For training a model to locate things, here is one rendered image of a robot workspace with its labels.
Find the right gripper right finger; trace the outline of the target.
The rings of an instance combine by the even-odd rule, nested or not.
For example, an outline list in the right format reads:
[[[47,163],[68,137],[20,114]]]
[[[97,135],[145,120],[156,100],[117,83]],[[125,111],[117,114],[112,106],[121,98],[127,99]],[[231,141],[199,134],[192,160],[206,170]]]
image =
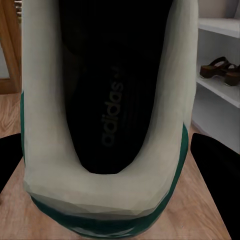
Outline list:
[[[240,240],[240,154],[199,133],[190,151],[232,240]]]

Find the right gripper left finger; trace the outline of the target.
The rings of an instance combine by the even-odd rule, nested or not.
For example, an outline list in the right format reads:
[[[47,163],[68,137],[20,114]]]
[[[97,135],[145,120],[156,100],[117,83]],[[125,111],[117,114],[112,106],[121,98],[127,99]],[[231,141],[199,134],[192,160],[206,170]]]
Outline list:
[[[22,158],[21,133],[0,138],[0,193]]]

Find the gym shoe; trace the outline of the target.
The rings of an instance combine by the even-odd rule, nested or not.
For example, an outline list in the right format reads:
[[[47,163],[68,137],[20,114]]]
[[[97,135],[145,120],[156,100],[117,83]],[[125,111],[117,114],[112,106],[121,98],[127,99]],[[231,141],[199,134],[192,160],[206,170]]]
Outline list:
[[[159,219],[189,146],[198,0],[21,0],[24,190],[81,237]]]

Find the sandal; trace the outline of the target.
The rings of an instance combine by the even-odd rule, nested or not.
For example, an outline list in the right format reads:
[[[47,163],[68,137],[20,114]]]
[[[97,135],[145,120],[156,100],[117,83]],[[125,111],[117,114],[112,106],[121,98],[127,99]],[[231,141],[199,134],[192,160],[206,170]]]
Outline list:
[[[237,86],[240,83],[240,65],[233,72],[226,73],[223,83],[228,86]]]
[[[222,65],[217,67],[215,66],[216,63],[222,62],[222,61],[224,61]],[[225,77],[227,72],[233,72],[237,67],[234,64],[234,68],[229,68],[230,65],[233,65],[233,64],[230,63],[226,57],[219,57],[207,66],[206,65],[200,66],[200,77],[203,77],[205,79],[212,78],[215,75]]]

